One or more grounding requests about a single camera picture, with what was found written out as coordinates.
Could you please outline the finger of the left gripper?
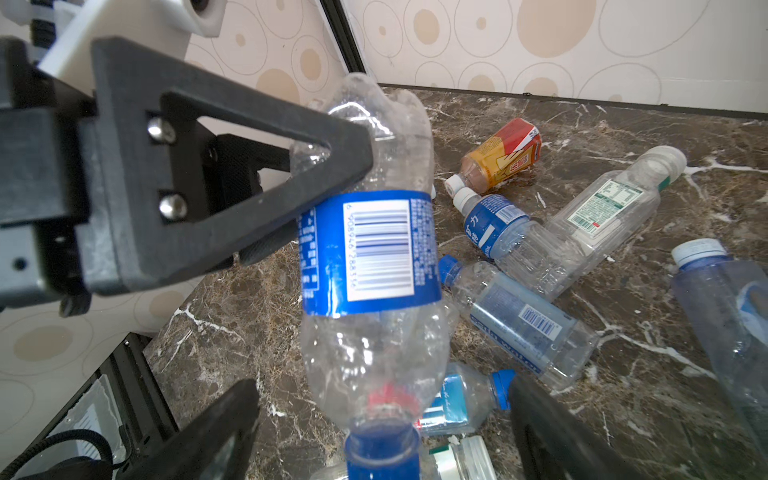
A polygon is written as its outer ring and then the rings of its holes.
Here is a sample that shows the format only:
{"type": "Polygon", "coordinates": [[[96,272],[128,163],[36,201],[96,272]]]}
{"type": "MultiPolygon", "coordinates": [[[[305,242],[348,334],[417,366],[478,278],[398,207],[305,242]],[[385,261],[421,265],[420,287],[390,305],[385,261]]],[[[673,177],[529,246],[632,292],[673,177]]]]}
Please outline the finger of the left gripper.
{"type": "MultiPolygon", "coordinates": [[[[202,191],[200,205],[204,217],[223,213],[225,227],[234,224],[234,215],[227,210],[236,204],[264,192],[260,171],[290,169],[288,150],[234,134],[200,135],[202,191]]],[[[292,220],[277,227],[250,245],[234,250],[232,242],[213,241],[205,246],[202,266],[254,265],[271,256],[296,238],[297,227],[292,220]]]]}

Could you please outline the clear bottle pink red label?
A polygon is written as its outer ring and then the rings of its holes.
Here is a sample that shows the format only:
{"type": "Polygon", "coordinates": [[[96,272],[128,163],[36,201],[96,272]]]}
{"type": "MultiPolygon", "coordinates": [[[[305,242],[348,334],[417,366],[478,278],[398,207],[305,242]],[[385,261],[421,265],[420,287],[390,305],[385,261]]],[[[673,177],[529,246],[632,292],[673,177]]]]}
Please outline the clear bottle pink red label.
{"type": "Polygon", "coordinates": [[[494,479],[484,440],[471,436],[424,451],[417,432],[399,435],[351,435],[345,442],[351,455],[322,468],[313,479],[494,479]]]}

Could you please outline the orange red label bottle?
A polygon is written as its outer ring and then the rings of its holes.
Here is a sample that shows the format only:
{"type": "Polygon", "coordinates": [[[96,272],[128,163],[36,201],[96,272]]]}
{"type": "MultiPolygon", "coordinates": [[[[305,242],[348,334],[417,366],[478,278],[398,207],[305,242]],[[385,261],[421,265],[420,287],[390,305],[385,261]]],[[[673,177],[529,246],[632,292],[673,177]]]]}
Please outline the orange red label bottle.
{"type": "Polygon", "coordinates": [[[541,147],[539,129],[516,118],[462,157],[459,171],[444,181],[446,191],[451,197],[462,188],[485,194],[532,167],[541,147]]]}

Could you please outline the crushed bottle blue label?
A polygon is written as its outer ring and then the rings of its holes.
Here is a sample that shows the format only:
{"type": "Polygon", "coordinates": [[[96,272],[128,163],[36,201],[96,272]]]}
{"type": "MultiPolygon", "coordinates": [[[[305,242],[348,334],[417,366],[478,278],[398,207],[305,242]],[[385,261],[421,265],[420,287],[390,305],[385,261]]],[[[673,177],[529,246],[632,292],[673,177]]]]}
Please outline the crushed bottle blue label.
{"type": "Polygon", "coordinates": [[[415,424],[442,386],[455,325],[439,281],[430,121],[412,92],[362,73],[318,108],[366,130],[372,167],[298,221],[308,385],[347,434],[349,478],[417,479],[415,424]]]}

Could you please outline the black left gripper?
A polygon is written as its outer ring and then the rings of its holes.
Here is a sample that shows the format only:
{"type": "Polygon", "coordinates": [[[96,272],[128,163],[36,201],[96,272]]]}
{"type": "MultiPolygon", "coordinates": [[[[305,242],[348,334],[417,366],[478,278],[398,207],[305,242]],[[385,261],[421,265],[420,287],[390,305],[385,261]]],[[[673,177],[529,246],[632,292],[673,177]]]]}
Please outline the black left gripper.
{"type": "Polygon", "coordinates": [[[144,291],[229,266],[205,246],[242,249],[343,192],[371,169],[366,130],[249,89],[120,37],[91,48],[94,101],[42,72],[18,38],[1,40],[1,306],[144,291]],[[264,192],[205,218],[200,135],[288,150],[264,192]],[[85,185],[82,158],[91,203],[85,185]]]}

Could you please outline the clear bottle pale blue label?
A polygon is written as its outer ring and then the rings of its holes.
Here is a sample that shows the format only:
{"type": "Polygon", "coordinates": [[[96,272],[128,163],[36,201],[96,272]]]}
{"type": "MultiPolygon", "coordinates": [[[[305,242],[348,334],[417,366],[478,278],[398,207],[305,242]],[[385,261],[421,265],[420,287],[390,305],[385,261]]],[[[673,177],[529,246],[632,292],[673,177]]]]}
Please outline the clear bottle pale blue label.
{"type": "Polygon", "coordinates": [[[527,367],[548,388],[570,388],[582,376],[598,335],[495,265],[439,260],[442,285],[463,319],[527,367]]]}

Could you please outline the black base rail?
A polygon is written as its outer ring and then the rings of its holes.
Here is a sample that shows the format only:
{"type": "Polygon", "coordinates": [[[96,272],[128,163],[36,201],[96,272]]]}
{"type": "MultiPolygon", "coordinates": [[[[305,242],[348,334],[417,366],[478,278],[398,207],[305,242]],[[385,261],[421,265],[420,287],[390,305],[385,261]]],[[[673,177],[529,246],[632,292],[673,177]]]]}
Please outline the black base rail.
{"type": "Polygon", "coordinates": [[[131,380],[155,380],[143,354],[148,343],[142,334],[121,337],[115,350],[1,477],[119,479],[117,474],[132,458],[133,445],[125,409],[120,406],[125,398],[121,391],[131,380]]]}

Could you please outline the clear bottle blue label white cap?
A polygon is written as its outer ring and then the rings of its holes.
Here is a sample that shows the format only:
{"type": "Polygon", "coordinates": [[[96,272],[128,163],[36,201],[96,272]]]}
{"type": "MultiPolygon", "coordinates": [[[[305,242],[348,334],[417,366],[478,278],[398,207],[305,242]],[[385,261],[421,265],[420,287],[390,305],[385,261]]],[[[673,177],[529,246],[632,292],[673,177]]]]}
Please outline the clear bottle blue label white cap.
{"type": "Polygon", "coordinates": [[[531,219],[507,198],[468,187],[453,195],[469,240],[506,275],[549,301],[587,272],[579,244],[531,219]]]}

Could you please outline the clear bottle purple tint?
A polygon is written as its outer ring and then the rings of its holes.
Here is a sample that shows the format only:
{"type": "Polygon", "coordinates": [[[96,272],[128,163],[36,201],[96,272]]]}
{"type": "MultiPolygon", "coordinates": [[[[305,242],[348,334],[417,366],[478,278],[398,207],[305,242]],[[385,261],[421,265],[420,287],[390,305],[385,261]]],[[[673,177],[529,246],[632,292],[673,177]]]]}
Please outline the clear bottle purple tint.
{"type": "Polygon", "coordinates": [[[762,458],[767,457],[767,274],[716,239],[676,246],[672,280],[712,369],[762,458]]]}

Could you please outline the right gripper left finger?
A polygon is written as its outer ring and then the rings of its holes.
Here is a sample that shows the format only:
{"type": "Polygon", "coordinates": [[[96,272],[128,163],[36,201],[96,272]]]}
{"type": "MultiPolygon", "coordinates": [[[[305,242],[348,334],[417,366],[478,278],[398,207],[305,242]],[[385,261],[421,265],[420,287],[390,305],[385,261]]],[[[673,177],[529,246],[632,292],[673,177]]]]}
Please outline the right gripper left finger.
{"type": "Polygon", "coordinates": [[[121,391],[132,458],[119,479],[243,479],[257,432],[259,391],[235,382],[181,430],[157,382],[131,380],[121,391]]]}

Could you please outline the clear bottle green white label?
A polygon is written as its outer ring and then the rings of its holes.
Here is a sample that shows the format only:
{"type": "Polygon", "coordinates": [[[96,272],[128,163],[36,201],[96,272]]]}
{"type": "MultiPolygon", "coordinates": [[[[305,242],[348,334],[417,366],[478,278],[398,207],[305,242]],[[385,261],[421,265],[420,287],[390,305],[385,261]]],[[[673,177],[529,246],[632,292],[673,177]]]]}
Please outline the clear bottle green white label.
{"type": "Polygon", "coordinates": [[[629,239],[658,209],[660,192],[675,182],[687,157],[672,146],[656,146],[628,168],[607,172],[547,221],[545,227],[578,247],[582,257],[567,267],[580,277],[629,239]]]}

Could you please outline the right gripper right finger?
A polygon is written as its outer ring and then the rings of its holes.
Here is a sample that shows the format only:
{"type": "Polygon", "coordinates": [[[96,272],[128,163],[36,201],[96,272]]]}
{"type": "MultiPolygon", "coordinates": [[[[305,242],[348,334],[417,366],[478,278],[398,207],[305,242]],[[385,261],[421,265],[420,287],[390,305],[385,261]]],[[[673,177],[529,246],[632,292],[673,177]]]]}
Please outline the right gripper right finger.
{"type": "Polygon", "coordinates": [[[535,381],[508,388],[515,445],[526,479],[644,479],[535,381]]]}

